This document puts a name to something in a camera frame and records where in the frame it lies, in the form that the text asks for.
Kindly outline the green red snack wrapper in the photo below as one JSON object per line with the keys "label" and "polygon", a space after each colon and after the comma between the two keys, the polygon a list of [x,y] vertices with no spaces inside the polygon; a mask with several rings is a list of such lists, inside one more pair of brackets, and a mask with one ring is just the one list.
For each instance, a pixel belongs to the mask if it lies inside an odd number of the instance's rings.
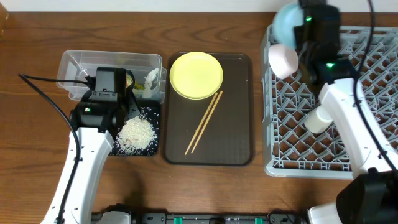
{"label": "green red snack wrapper", "polygon": [[126,74],[126,88],[143,90],[144,87],[135,81],[134,75]]}

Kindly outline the yellow plate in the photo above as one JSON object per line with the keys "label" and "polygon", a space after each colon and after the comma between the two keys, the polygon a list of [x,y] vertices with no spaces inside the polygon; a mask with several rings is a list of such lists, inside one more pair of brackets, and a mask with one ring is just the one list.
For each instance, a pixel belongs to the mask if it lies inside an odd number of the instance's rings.
{"label": "yellow plate", "polygon": [[214,56],[204,52],[188,52],[173,62],[169,78],[172,88],[180,96],[202,100],[221,87],[224,73]]}

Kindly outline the light blue bowl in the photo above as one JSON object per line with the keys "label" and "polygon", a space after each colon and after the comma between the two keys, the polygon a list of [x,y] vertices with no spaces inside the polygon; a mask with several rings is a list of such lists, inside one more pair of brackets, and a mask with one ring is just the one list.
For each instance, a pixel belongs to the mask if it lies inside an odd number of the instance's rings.
{"label": "light blue bowl", "polygon": [[294,27],[303,25],[303,9],[299,3],[284,6],[274,17],[272,29],[278,43],[295,49]]}

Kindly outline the white cup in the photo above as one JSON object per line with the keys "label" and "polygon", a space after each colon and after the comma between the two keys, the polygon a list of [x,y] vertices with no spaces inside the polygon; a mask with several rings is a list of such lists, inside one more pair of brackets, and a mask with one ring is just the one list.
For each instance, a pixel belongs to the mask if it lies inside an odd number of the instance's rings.
{"label": "white cup", "polygon": [[322,133],[331,125],[333,119],[324,106],[320,105],[311,110],[305,120],[304,125],[311,133]]}

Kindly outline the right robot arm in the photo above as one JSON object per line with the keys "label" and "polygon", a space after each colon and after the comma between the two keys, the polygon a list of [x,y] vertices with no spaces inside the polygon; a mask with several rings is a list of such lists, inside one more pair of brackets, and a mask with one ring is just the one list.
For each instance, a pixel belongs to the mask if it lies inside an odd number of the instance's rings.
{"label": "right robot arm", "polygon": [[300,1],[294,27],[299,70],[331,116],[353,172],[332,203],[308,209],[309,223],[397,223],[397,151],[372,114],[361,68],[338,53],[340,12],[326,1]]}

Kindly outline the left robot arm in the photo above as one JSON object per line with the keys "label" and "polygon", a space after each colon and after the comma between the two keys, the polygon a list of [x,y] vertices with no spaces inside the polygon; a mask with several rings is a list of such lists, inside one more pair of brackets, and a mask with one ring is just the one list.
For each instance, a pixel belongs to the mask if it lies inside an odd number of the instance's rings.
{"label": "left robot arm", "polygon": [[140,115],[133,73],[98,67],[67,119],[72,130],[62,174],[43,223],[90,223],[104,163],[127,116]]}

